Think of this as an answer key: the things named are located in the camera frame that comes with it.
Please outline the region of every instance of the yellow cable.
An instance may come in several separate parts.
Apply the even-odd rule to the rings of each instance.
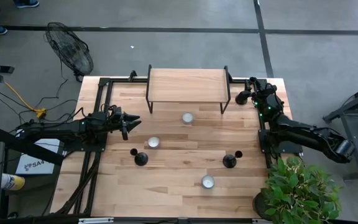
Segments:
[[[17,97],[19,97],[19,99],[21,100],[21,102],[23,102],[25,104],[26,107],[28,107],[28,109],[34,111],[36,114],[37,114],[37,118],[42,118],[43,116],[45,116],[47,114],[47,110],[45,108],[42,108],[42,109],[34,109],[33,107],[31,107],[28,103],[26,103],[23,98],[20,96],[20,94],[15,90],[13,89],[13,87],[5,82],[5,84],[17,95]]]

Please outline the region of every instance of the fan stand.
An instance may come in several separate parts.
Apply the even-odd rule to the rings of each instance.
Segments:
[[[80,80],[78,77],[84,77],[83,74],[80,74],[78,72],[74,72],[74,76],[75,76],[75,80],[77,80],[78,82],[82,83],[82,80]]]

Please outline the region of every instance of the plant pot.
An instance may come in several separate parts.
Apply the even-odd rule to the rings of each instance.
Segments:
[[[266,210],[270,209],[271,206],[266,205],[265,197],[261,192],[259,192],[252,201],[252,207],[262,219],[272,221],[272,216],[265,214]]]

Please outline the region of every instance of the wooden platform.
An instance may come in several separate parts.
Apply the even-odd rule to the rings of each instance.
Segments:
[[[77,109],[83,107],[85,114],[93,112],[98,82],[99,77],[84,77]],[[277,85],[277,95],[285,101],[284,111],[290,117],[283,80],[268,82]],[[251,103],[239,106],[234,100],[243,89],[244,85],[231,85],[232,100],[224,114],[216,103],[158,103],[150,114],[146,84],[114,84],[111,104],[139,115],[142,124],[129,133],[128,141],[122,140],[120,132],[109,134],[92,216],[258,217],[252,199],[264,187],[267,170],[257,140],[257,111]],[[192,125],[181,122],[184,112],[194,114]],[[151,136],[161,139],[159,149],[147,148]],[[146,166],[135,165],[129,154],[132,148],[149,155]],[[235,168],[225,168],[223,156],[237,150],[243,157]],[[83,152],[75,152],[64,160],[51,212],[58,210],[77,187],[83,156]],[[206,174],[215,178],[215,188],[202,188],[201,178]]]
[[[224,69],[168,69],[150,71],[150,102],[225,103],[228,101]]]

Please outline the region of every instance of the fan grill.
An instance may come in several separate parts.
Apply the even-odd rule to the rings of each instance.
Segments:
[[[89,75],[93,61],[86,43],[59,22],[48,23],[47,40],[60,60],[77,75]]]

